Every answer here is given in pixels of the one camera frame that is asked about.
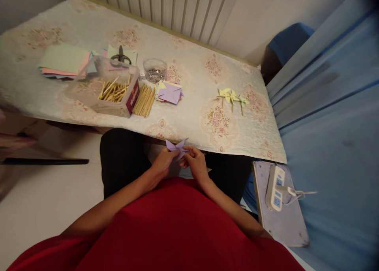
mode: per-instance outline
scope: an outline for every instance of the blue curtain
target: blue curtain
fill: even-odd
[[[316,270],[373,270],[379,256],[379,28],[346,0],[267,90],[310,236],[293,248]]]

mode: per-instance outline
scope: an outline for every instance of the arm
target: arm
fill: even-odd
[[[84,213],[62,234],[86,235],[104,230],[119,210],[152,191],[167,176],[173,158],[179,153],[179,150],[169,152],[164,148],[150,169]]]
[[[265,237],[272,239],[271,235],[230,197],[225,195],[209,178],[204,154],[195,147],[184,147],[190,150],[185,154],[185,161],[181,163],[183,168],[189,166],[193,177],[210,200],[221,207],[248,237]]]

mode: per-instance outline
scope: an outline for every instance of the glass cup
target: glass cup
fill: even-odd
[[[166,77],[167,63],[156,58],[151,58],[143,62],[143,69],[149,82],[158,83]]]

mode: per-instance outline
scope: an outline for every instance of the yellow paper pinwheel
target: yellow paper pinwheel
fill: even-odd
[[[240,100],[241,102],[241,114],[242,116],[244,115],[244,110],[243,108],[245,107],[246,104],[250,104],[250,101],[247,100],[246,98],[244,98],[242,95],[239,95],[238,96],[238,99]]]
[[[227,97],[225,97],[226,101],[229,103],[229,100],[232,102],[232,112],[233,112],[233,104],[234,101],[240,101],[237,97],[237,94],[234,90],[232,90],[231,93],[227,94]]]
[[[221,105],[221,108],[224,107],[224,98],[226,99],[226,101],[229,103],[230,101],[230,98],[228,97],[228,92],[230,91],[230,88],[226,88],[224,90],[221,90],[219,89],[218,90],[218,97],[222,97],[222,105]]]

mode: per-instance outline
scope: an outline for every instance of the black pants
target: black pants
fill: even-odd
[[[101,137],[101,178],[104,199],[136,180],[151,167],[143,152],[141,135],[112,129]],[[227,154],[207,153],[209,177],[226,195],[240,203],[251,172],[251,158]]]

